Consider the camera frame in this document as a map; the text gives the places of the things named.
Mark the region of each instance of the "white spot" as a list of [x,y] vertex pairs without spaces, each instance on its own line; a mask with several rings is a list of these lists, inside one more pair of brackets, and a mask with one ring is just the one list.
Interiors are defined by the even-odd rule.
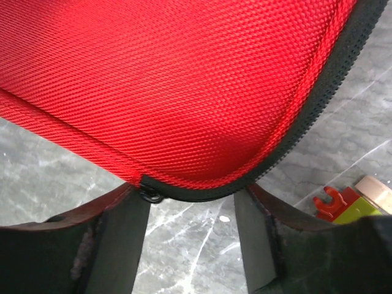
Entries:
[[220,217],[219,217],[219,220],[220,220],[221,222],[230,222],[230,219],[229,219],[227,216],[220,216]]

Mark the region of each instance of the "zipper teeth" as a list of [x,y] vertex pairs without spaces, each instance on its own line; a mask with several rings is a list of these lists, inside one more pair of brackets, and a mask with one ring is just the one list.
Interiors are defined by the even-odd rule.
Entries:
[[[342,60],[342,65],[338,73],[335,75],[333,80],[327,86],[322,98],[316,103],[311,114],[308,115],[303,120],[301,125],[297,128],[295,133],[292,135],[292,139],[289,142],[287,142],[285,145],[281,146],[282,151],[278,152],[277,154],[274,154],[274,157],[276,157],[274,164],[272,164],[261,175],[253,178],[252,182],[260,180],[263,176],[265,176],[268,172],[270,172],[278,163],[280,163],[283,160],[283,158],[285,158],[287,154],[292,151],[292,149],[298,144],[298,142],[307,134],[309,129],[314,125],[317,118],[322,114],[323,110],[326,108],[326,106],[328,105],[328,103],[336,93],[337,89],[342,84],[349,70],[352,68],[354,61],[357,59],[367,39],[369,38],[370,33],[374,29],[374,26],[377,20],[379,19],[381,12],[382,10],[381,11],[376,10],[373,12],[372,16],[369,17],[358,40],[353,45],[351,52],[345,56],[344,60]],[[234,191],[231,192],[234,194],[235,192],[238,192],[239,190],[243,189],[242,185],[239,186],[240,187],[237,187]]]

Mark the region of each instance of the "red bag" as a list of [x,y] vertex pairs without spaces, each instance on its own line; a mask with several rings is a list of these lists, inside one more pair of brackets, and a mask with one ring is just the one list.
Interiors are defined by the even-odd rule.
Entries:
[[386,1],[3,0],[0,116],[186,201],[267,172]]

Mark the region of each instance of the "gray marble surface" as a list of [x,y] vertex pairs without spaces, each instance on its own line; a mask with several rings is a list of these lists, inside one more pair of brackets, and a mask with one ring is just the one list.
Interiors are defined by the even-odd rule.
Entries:
[[[366,174],[392,187],[392,3],[324,114],[259,181],[314,213],[328,184]],[[84,159],[0,120],[0,225],[44,221],[122,183]],[[153,206],[136,294],[246,293],[233,198]]]

